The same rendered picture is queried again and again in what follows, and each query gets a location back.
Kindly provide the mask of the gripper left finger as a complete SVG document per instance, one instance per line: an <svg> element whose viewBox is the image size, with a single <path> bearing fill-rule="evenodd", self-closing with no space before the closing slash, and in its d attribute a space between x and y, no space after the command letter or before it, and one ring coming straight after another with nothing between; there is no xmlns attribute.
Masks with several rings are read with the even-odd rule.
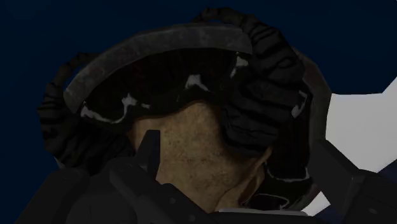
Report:
<svg viewBox="0 0 397 224"><path fill-rule="evenodd" d="M15 224L218 224L172 184L156 180L160 131L146 131L134 157L110 160L98 174L48 175Z"/></svg>

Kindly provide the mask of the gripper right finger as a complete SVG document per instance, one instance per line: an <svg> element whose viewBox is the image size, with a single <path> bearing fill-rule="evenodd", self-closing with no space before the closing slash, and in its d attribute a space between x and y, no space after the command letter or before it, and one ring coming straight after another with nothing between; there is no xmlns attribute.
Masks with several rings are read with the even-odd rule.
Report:
<svg viewBox="0 0 397 224"><path fill-rule="evenodd" d="M397 183L360 169L326 139L310 153L308 173L342 224L397 224Z"/></svg>

